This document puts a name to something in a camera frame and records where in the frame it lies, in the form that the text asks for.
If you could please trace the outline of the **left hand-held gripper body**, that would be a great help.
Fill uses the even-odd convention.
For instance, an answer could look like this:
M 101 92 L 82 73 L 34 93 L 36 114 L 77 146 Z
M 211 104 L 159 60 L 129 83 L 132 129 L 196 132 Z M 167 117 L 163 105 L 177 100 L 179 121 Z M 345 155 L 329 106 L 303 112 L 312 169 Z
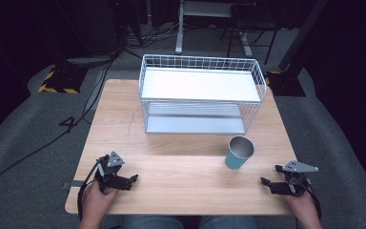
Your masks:
M 125 161 L 112 151 L 109 155 L 100 157 L 97 160 L 97 170 L 94 178 L 99 182 L 99 189 L 104 192 L 106 188 L 115 188 L 117 182 L 129 182 L 127 177 L 120 177 L 117 173 Z

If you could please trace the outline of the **grey table edge bracket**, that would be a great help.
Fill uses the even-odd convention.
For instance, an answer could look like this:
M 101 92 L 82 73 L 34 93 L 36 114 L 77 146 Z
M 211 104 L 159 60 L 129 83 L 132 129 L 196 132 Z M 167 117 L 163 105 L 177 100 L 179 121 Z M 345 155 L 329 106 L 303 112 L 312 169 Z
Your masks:
M 73 180 L 70 182 L 63 182 L 61 188 L 63 190 L 70 190 L 72 187 L 75 188 L 81 188 L 84 186 L 84 181 L 83 180 Z

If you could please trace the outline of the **yellow-black striped stand base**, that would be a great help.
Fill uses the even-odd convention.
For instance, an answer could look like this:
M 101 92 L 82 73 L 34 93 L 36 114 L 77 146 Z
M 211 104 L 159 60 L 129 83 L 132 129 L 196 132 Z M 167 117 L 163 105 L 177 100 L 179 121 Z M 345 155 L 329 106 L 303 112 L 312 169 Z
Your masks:
M 70 68 L 68 70 L 52 67 L 39 87 L 39 93 L 79 94 L 88 70 Z
M 264 77 L 274 96 L 305 96 L 305 92 L 296 77 L 277 71 L 265 72 Z

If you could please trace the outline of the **person's right leg in jeans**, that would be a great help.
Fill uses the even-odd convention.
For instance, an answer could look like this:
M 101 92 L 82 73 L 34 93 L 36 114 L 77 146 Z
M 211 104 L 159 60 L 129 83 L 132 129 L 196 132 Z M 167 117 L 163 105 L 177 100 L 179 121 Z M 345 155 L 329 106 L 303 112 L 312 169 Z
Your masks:
M 258 224 L 252 216 L 204 216 L 199 229 L 258 229 Z

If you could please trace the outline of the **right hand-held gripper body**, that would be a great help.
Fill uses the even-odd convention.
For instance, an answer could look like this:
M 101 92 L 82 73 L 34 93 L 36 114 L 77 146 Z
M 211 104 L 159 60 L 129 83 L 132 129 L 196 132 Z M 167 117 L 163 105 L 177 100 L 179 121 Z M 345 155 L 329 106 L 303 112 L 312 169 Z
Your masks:
M 305 173 L 311 173 L 313 167 L 311 165 L 291 160 L 286 165 L 276 165 L 275 169 L 284 175 L 285 181 L 289 186 L 289 194 L 287 196 L 301 196 L 309 187 L 310 182 L 305 177 Z

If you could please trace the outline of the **teal metal cup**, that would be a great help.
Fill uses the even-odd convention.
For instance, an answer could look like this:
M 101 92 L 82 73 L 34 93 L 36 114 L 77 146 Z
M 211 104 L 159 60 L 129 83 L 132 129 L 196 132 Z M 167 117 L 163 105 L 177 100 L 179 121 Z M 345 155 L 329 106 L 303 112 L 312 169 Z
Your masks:
M 225 164 L 232 170 L 239 169 L 254 155 L 254 144 L 245 136 L 235 136 L 228 143 Z

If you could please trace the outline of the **white wire shelf rack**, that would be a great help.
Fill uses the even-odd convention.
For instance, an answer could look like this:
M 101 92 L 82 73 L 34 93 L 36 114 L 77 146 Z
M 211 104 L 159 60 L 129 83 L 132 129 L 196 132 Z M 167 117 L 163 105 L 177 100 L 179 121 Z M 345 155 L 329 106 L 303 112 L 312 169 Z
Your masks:
M 139 96 L 148 134 L 244 135 L 267 86 L 254 59 L 146 54 Z

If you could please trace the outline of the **person's right hand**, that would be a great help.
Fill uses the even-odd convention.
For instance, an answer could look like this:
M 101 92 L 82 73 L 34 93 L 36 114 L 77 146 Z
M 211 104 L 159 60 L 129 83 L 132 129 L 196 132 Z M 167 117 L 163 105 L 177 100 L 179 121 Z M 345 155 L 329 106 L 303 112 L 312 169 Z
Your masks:
M 296 218 L 301 222 L 308 222 L 317 219 L 317 210 L 313 198 L 308 192 L 301 196 L 284 196 Z

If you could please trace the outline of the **black slanted stand pole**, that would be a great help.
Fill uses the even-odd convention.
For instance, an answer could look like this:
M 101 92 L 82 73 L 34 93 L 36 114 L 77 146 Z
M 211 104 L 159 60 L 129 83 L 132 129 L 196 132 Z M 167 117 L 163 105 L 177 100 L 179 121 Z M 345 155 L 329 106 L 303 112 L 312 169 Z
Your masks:
M 297 36 L 295 37 L 290 48 L 287 50 L 283 58 L 281 59 L 278 68 L 281 71 L 287 71 L 291 64 L 295 61 L 295 56 L 300 51 L 303 42 L 306 40 L 309 32 L 313 28 L 315 22 L 323 12 L 329 0 L 317 0 L 311 12 L 309 13 L 306 21 L 303 23 Z

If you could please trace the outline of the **black metal chair frame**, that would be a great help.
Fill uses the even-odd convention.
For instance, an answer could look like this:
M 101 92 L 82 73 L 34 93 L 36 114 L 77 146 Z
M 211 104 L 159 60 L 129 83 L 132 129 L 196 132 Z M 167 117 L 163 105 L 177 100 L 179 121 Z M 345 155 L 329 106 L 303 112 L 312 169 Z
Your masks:
M 258 44 L 260 37 L 266 32 L 272 33 L 270 42 L 266 45 Z M 229 57 L 232 46 L 234 45 L 234 37 L 242 39 L 246 37 L 246 33 L 255 32 L 258 37 L 252 43 L 245 43 L 244 47 L 251 46 L 267 48 L 264 64 L 268 63 L 276 34 L 278 25 L 272 11 L 267 4 L 251 2 L 238 3 L 230 6 L 230 18 L 228 24 L 225 26 L 220 39 L 223 39 L 226 32 L 229 33 L 229 44 L 226 56 Z

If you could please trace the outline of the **white desk frame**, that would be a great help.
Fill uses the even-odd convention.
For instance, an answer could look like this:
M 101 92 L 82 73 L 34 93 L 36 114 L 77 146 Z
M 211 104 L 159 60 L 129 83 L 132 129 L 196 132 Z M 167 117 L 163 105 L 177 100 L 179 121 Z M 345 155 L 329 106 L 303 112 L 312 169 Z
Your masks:
M 232 3 L 220 3 L 216 0 L 211 0 L 210 2 L 207 2 L 206 0 L 179 0 L 178 32 L 174 52 L 176 54 L 181 54 L 183 52 L 183 22 L 185 16 L 229 18 L 231 16 L 231 5 Z

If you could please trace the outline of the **person's leg in jeans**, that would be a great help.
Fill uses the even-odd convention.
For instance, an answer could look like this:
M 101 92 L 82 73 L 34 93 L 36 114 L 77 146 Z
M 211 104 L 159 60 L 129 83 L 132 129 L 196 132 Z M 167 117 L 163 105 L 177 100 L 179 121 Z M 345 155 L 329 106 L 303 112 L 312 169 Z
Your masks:
M 258 229 L 258 224 L 252 216 L 204 216 L 199 229 Z
M 168 216 L 125 216 L 121 223 L 122 229 L 184 229 L 176 217 Z

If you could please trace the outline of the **person's left hand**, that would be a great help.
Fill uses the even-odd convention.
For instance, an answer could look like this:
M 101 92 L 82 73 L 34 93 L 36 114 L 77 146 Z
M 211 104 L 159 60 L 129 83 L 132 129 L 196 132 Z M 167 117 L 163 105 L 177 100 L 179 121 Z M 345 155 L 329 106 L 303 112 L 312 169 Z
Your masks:
M 118 193 L 119 191 L 113 188 L 106 188 L 104 192 L 101 192 L 99 189 L 99 183 L 97 181 L 93 181 L 86 188 L 83 195 L 82 220 L 101 222 Z

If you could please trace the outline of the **person's left leg in jeans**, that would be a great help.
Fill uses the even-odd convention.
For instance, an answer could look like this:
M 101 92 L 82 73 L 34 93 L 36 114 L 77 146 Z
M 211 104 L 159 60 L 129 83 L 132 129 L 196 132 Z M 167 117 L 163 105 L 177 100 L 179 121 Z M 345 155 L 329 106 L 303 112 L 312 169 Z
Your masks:
M 121 223 L 122 229 L 184 229 L 176 217 L 168 216 L 125 216 Z

